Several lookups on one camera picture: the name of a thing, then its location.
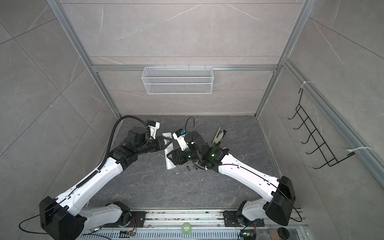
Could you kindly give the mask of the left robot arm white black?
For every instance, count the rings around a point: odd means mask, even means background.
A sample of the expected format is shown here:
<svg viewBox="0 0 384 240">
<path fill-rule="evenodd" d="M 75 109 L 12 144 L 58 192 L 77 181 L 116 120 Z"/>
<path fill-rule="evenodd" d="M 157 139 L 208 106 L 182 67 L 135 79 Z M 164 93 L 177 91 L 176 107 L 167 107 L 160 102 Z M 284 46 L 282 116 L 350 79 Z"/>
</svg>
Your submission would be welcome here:
<svg viewBox="0 0 384 240">
<path fill-rule="evenodd" d="M 116 201 L 101 208 L 85 210 L 86 203 L 115 176 L 134 163 L 139 155 L 165 150 L 172 136 L 156 136 L 158 127 L 132 128 L 118 147 L 91 173 L 56 198 L 46 197 L 40 204 L 42 229 L 54 240 L 75 240 L 84 231 L 107 224 L 125 227 L 132 222 L 130 208 Z"/>
</svg>

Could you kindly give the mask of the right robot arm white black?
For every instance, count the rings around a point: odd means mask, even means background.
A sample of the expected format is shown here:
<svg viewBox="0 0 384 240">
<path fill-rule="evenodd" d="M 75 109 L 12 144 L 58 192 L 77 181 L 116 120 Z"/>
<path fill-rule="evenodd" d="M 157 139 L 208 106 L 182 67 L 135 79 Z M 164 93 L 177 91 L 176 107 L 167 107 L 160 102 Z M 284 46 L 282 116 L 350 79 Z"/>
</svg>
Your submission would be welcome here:
<svg viewBox="0 0 384 240">
<path fill-rule="evenodd" d="M 172 133 L 178 146 L 167 154 L 174 165 L 194 162 L 198 169 L 213 170 L 229 176 L 256 192 L 261 198 L 243 201 L 236 212 L 236 220 L 243 226 L 269 218 L 276 224 L 287 226 L 295 207 L 296 195 L 292 181 L 282 176 L 269 176 L 244 164 L 223 148 L 221 142 L 209 145 L 197 132 L 182 129 Z"/>
</svg>

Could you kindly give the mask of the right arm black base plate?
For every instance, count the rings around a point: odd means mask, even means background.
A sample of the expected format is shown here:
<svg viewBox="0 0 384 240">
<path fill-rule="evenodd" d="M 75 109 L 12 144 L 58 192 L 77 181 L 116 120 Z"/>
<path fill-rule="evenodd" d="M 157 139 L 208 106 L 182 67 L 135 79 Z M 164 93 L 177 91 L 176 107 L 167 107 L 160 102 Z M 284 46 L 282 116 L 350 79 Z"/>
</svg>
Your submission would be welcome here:
<svg viewBox="0 0 384 240">
<path fill-rule="evenodd" d="M 242 215 L 238 215 L 237 211 L 223 211 L 225 227 L 264 227 L 263 219 L 256 219 L 253 222 L 246 219 Z"/>
</svg>

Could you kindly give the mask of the white remote control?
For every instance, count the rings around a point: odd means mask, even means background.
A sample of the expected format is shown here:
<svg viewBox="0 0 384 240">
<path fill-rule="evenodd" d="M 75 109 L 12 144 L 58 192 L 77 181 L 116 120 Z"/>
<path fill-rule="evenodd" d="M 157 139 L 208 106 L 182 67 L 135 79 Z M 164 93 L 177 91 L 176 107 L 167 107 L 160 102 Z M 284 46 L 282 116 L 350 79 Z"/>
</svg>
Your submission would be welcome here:
<svg viewBox="0 0 384 240">
<path fill-rule="evenodd" d="M 165 145 L 167 145 L 167 148 L 164 150 L 165 152 L 165 160 L 166 160 L 166 166 L 167 166 L 167 170 L 172 170 L 174 169 L 176 166 L 173 164 L 173 162 L 171 161 L 171 159 L 168 158 L 168 154 L 174 150 L 174 147 L 173 147 L 173 137 L 172 137 L 172 134 L 171 133 L 163 133 L 162 134 L 163 137 L 166 137 L 167 139 L 164 140 L 165 142 Z"/>
</svg>

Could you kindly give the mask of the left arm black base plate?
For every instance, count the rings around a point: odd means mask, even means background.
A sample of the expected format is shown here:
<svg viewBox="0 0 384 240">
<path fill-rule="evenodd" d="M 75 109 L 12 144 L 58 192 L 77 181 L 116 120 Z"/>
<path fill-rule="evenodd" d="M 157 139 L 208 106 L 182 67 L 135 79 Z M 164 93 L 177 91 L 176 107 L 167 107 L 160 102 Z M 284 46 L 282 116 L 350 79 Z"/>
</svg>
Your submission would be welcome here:
<svg viewBox="0 0 384 240">
<path fill-rule="evenodd" d="M 120 228 L 133 228 L 134 226 L 142 228 L 146 219 L 146 212 L 123 212 L 122 216 L 115 223 Z"/>
</svg>

